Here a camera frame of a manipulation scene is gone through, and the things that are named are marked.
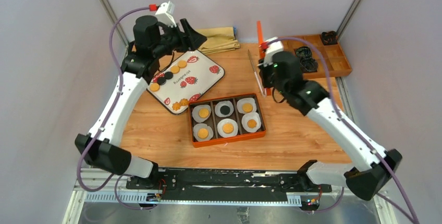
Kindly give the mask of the swirl yellow cookie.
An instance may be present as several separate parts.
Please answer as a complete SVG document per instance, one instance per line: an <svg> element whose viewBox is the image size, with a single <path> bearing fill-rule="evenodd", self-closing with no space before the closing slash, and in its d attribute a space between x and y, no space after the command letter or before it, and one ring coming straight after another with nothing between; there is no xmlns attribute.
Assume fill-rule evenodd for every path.
<svg viewBox="0 0 442 224"><path fill-rule="evenodd" d="M248 121L247 121L247 126L248 126L248 128L250 128L250 129L254 129L254 128L256 128L256 127L257 127L257 122L256 122L256 120L254 120L254 119L250 119L250 120L248 120Z"/></svg>

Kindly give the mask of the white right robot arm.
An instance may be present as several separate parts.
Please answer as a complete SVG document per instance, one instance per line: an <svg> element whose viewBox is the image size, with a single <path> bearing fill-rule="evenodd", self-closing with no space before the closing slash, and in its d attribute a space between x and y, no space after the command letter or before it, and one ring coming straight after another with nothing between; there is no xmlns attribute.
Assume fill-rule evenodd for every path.
<svg viewBox="0 0 442 224"><path fill-rule="evenodd" d="M318 184L348 188L362 200L371 200L392 178L402 161L396 149L386 150L369 138L336 105L318 82L306 80L296 56L287 51L259 60L263 87L278 91L302 115L317 123L350 157L349 164L307 162L298 176L298 186L312 191Z"/></svg>

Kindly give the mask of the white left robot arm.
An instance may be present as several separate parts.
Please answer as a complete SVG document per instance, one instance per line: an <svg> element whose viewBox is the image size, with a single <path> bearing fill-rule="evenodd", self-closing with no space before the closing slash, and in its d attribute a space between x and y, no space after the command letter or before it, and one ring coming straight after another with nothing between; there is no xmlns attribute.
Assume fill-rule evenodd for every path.
<svg viewBox="0 0 442 224"><path fill-rule="evenodd" d="M135 47L136 51L128 50L124 59L117 61L117 83L105 109L89 132L78 134L75 139L81 153L77 177L81 177L82 163L87 163L112 175L138 177L145 188L154 189L160 178L158 164L120 147L124 128L135 104L154 78L159 60L173 52L196 51L207 38L185 18L173 24L169 18L151 15L137 18L133 33L134 41L129 47Z"/></svg>

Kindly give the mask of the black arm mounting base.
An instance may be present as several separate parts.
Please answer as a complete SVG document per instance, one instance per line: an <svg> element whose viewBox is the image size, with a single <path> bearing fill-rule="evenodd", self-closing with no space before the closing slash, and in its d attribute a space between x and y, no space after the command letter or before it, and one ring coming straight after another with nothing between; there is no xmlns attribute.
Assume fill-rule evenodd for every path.
<svg viewBox="0 0 442 224"><path fill-rule="evenodd" d="M296 171L160 168L156 182L131 177L126 188L159 190L164 200L203 202L286 202L288 193L330 193L328 184L313 185Z"/></svg>

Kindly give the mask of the white strawberry tray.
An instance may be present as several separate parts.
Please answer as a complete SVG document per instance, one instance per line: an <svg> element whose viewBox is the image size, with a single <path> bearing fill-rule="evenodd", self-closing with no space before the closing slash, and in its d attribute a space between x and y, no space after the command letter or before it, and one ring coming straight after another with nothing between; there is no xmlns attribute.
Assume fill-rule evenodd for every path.
<svg viewBox="0 0 442 224"><path fill-rule="evenodd" d="M188 51L179 56L169 68L155 75L151 83L157 83L156 80L170 71L172 66L177 66L180 60L185 60L187 66L174 74L171 80L167 80L157 92L151 92L150 85L147 88L147 91L173 115L180 115L188 109L188 106L184 106L179 111L174 111L173 103L180 102L183 98L188 99L189 103L197 101L225 75L224 68L202 52Z"/></svg>

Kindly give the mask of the orange box lid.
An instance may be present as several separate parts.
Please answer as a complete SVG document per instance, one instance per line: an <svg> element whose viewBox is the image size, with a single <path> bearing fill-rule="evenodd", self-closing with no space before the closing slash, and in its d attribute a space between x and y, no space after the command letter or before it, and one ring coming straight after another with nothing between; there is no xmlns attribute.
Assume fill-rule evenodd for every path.
<svg viewBox="0 0 442 224"><path fill-rule="evenodd" d="M256 22L256 29L257 29L257 40L258 40L258 44L259 44L259 60L258 60L257 67L259 69L262 69L264 57L265 57L265 52L262 48L262 44L264 43L264 39L263 39L263 32L262 32L262 24L261 24L260 20L258 20Z"/></svg>

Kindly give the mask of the metal tongs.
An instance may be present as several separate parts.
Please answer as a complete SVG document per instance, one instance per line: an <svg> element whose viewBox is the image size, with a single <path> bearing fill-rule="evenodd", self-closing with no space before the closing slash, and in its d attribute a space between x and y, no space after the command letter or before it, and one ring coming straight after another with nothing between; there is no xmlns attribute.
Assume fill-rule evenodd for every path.
<svg viewBox="0 0 442 224"><path fill-rule="evenodd" d="M265 90L264 90L264 88L263 88L263 86L262 86L262 84L261 84L260 78L259 78L259 76L258 76L258 72L257 72L257 70L256 70L256 65L255 65L254 62L253 62L253 58L252 58L252 55L251 55L250 50L247 51L247 56L248 56L248 59L249 59L249 61L250 61L250 64L251 64L251 67L252 67L252 70L253 70L254 77L255 77L255 80L256 80L256 82L257 82L258 88L259 88L259 90L260 90L260 94L261 94L263 97L266 97L266 92L265 92Z"/></svg>

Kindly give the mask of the orange compartment cookie box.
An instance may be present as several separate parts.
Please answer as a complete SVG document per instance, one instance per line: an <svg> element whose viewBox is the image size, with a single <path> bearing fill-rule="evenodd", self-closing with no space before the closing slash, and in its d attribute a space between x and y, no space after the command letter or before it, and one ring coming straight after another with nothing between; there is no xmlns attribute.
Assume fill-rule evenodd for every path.
<svg viewBox="0 0 442 224"><path fill-rule="evenodd" d="M206 99L189 105L195 148L262 138L266 125L255 93Z"/></svg>

